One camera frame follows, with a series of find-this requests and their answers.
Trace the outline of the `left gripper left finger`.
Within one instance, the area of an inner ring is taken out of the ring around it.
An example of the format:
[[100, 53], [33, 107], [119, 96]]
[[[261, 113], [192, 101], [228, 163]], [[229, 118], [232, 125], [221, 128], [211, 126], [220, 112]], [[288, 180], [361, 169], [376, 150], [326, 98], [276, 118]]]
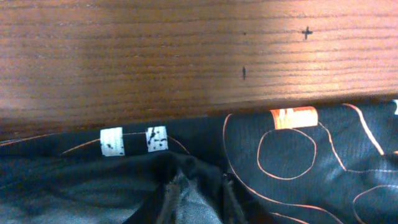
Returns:
[[177, 184], [161, 185], [123, 224], [170, 223], [179, 202], [180, 187]]

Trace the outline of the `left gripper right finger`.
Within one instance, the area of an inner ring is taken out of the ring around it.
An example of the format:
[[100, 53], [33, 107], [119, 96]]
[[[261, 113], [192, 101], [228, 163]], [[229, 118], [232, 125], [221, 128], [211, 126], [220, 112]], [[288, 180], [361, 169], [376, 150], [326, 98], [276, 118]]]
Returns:
[[225, 224], [247, 224], [228, 174], [223, 175], [223, 220]]

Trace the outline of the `black jersey with orange lines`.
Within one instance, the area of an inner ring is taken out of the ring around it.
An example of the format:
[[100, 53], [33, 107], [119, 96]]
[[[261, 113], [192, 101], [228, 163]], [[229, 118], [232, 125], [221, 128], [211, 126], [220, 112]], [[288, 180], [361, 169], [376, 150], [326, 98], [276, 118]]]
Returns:
[[2, 223], [123, 223], [177, 184], [170, 223], [396, 223], [397, 101], [229, 114], [1, 143]]

